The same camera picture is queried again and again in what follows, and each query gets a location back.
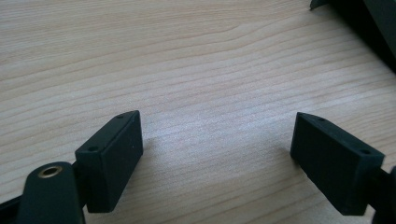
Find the clamp jaw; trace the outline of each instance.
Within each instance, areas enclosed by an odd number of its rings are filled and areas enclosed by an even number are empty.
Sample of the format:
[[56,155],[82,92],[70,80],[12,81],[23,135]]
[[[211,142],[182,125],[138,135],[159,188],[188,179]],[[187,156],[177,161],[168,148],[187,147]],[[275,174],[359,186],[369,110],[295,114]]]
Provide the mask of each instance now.
[[326,119],[297,113],[290,155],[344,216],[396,223],[396,166],[381,169],[385,155]]
[[81,224],[85,204],[90,213],[111,212],[142,155],[139,111],[120,114],[76,150],[73,164],[33,170],[22,196],[0,204],[0,223]]

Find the wooden table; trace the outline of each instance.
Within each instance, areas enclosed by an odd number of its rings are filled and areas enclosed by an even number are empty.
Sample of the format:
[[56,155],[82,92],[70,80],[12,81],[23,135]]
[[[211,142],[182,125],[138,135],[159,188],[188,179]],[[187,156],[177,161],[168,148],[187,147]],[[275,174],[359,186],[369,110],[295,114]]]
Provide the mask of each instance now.
[[308,0],[0,3],[0,202],[119,113],[145,153],[88,223],[370,223],[341,216],[290,158],[297,111],[396,165],[396,78]]

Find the tabletop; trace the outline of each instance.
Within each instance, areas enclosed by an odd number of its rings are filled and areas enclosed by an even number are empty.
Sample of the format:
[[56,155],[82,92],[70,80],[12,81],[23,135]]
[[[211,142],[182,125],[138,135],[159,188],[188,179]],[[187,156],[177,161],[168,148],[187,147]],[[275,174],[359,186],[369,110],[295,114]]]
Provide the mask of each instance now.
[[0,202],[114,116],[144,155],[87,223],[370,223],[343,217],[290,158],[298,111],[396,165],[396,76],[309,0],[0,2]]

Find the black plastic part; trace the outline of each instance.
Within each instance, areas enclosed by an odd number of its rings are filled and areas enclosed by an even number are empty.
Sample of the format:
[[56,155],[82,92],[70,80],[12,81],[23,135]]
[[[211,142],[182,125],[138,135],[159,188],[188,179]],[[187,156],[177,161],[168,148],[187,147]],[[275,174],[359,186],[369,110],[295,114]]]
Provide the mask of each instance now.
[[13,224],[17,221],[21,196],[0,204],[0,224]]
[[76,151],[90,213],[113,211],[142,154],[139,111],[116,116]]
[[376,211],[373,223],[396,223],[396,167],[390,174],[380,170],[371,176],[368,197]]
[[142,154],[139,111],[120,114],[76,151],[73,165],[30,173],[22,196],[0,204],[0,224],[85,223],[86,203],[90,212],[111,212]]
[[326,3],[396,73],[396,1],[312,0],[311,9]]
[[361,216],[384,154],[326,119],[298,113],[290,155],[343,215]]
[[22,195],[19,224],[85,223],[70,163],[54,162],[35,169]]

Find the screw hole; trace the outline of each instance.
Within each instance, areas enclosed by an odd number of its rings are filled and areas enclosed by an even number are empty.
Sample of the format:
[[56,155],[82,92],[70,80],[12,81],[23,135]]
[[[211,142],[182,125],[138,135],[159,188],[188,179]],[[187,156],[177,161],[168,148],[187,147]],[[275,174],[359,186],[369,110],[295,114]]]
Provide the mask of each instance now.
[[370,151],[366,150],[366,149],[363,149],[363,150],[361,150],[361,153],[368,155],[368,154],[370,154]]
[[97,151],[97,150],[99,150],[99,147],[89,147],[88,150],[89,151]]
[[50,178],[59,174],[61,171],[62,171],[62,166],[51,166],[40,171],[40,173],[38,173],[38,177]]

